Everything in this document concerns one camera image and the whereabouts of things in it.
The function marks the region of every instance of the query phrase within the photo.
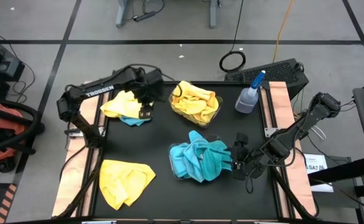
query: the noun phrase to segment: yellow towel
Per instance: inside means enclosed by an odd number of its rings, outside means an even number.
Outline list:
[[[173,91],[172,105],[204,123],[211,121],[219,107],[214,91],[203,90],[186,81],[181,81]]]
[[[142,104],[138,103],[132,91],[121,91],[117,96],[100,107],[101,111],[110,118],[120,118],[122,115],[139,119]]]
[[[99,186],[106,202],[118,210],[131,206],[156,174],[145,164],[105,159],[100,168]]]

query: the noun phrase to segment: wooden plank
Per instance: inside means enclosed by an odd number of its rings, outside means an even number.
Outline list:
[[[295,122],[295,120],[291,108],[291,102],[289,101],[286,83],[270,82],[270,92],[278,128],[288,128],[292,123]],[[301,149],[299,140],[296,141],[296,147]],[[292,153],[286,159],[285,163],[288,164],[291,162],[291,160]],[[310,214],[314,215],[316,213],[316,209],[303,156],[297,152],[294,163],[287,167],[286,170],[289,187],[291,188],[292,192],[294,192],[306,210]]]
[[[271,123],[269,103],[268,103],[268,99],[267,99],[266,90],[264,88],[262,88],[261,93],[262,93],[262,102],[263,102],[264,116],[266,118],[266,124],[268,127],[272,127],[273,125]],[[277,184],[277,187],[278,187],[278,191],[279,191],[282,216],[285,218],[289,218],[286,194],[284,193],[284,191],[282,190],[282,188],[279,184]]]
[[[107,102],[107,99],[108,99],[108,93],[106,93],[103,97],[103,104]],[[99,125],[105,125],[105,114],[103,114],[101,111],[100,111]],[[99,149],[95,149],[93,151],[93,156],[92,156],[92,160],[91,160],[92,162],[91,162],[91,166],[90,166],[90,172],[92,172],[93,168],[95,168],[98,154],[99,154]],[[89,207],[90,207],[92,191],[93,191],[93,183],[90,184],[89,189],[86,191],[85,198],[83,201],[82,216],[89,215]]]
[[[84,116],[85,119],[91,124],[93,124],[95,120],[97,102],[98,97],[96,96],[83,101],[80,107],[82,116]],[[70,144],[68,145],[68,152],[65,160],[74,155],[74,153],[76,153],[84,145],[84,138],[71,139]],[[60,180],[60,184],[58,186],[57,197],[52,216],[61,214],[80,190],[87,155],[88,149],[85,148],[64,168],[62,179]]]

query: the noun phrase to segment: blue cloth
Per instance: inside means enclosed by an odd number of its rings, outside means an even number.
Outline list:
[[[231,152],[222,141],[208,142],[198,132],[189,132],[190,143],[171,147],[169,157],[172,170],[181,179],[193,178],[198,182],[211,181],[222,170],[230,170]]]
[[[120,117],[120,120],[122,122],[124,122],[125,124],[129,125],[129,126],[134,126],[134,125],[140,126],[145,121],[151,120],[151,118],[148,118],[148,119],[137,119],[137,118],[130,118],[130,117],[127,117],[127,116],[121,116]]]

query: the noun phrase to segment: plastic bowl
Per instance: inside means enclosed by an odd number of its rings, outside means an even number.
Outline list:
[[[207,128],[209,126],[209,124],[213,121],[213,119],[215,119],[216,115],[218,114],[220,108],[222,107],[222,104],[223,104],[223,99],[219,96],[216,97],[217,98],[217,101],[218,101],[218,104],[219,104],[219,107],[218,109],[215,111],[215,114],[212,116],[212,119],[208,122],[208,123],[205,123],[203,121],[197,121],[193,115],[191,114],[185,114],[183,111],[177,109],[173,104],[172,104],[172,94],[169,96],[168,100],[169,100],[169,103],[170,103],[170,106],[172,107],[172,110],[175,111],[176,113],[182,115],[184,118],[188,119],[189,121],[197,124],[198,126],[200,126],[201,128]]]

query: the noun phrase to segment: concrete floor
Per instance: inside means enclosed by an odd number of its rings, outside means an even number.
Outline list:
[[[208,28],[208,3],[198,0],[165,0],[158,15],[142,22],[130,21],[117,29],[114,24],[118,2],[82,0],[70,40],[167,40],[232,39],[240,0],[222,0],[218,26]],[[75,0],[0,1],[0,34],[12,40],[62,40]],[[349,1],[364,32],[364,0]],[[149,1],[147,11],[158,9],[160,1]],[[275,40],[288,6],[288,0],[245,1],[237,39]],[[141,2],[134,1],[135,14]],[[342,0],[296,0],[282,33],[282,40],[360,40]],[[30,156],[12,204],[8,222],[48,219],[58,189],[58,175],[65,160],[66,124],[59,120],[55,101],[69,83],[79,84],[111,75],[111,71],[129,63],[148,63],[179,80],[223,80],[220,58],[230,44],[151,44],[151,45],[77,45],[68,44],[63,54],[58,44],[14,45],[18,56],[35,71],[37,80],[26,92],[26,104],[38,108],[50,76],[54,79],[43,122],[46,131],[37,137],[37,153]],[[247,56],[245,68],[270,63],[274,45],[236,45]],[[55,59],[61,59],[58,70]],[[352,89],[364,86],[364,47],[362,45],[281,45],[278,60],[296,58],[305,66],[310,83],[305,88],[304,104],[318,91],[328,92],[342,102],[350,101]],[[234,58],[227,61],[235,64]],[[22,80],[30,82],[30,71]],[[296,105],[299,111],[300,102]],[[319,123],[327,140],[318,146],[333,156],[364,157],[364,136],[356,110]],[[304,152],[317,153],[306,140]],[[0,174],[0,182],[12,182],[14,173]],[[320,217],[330,221],[355,222],[355,213],[347,208],[321,207]]]

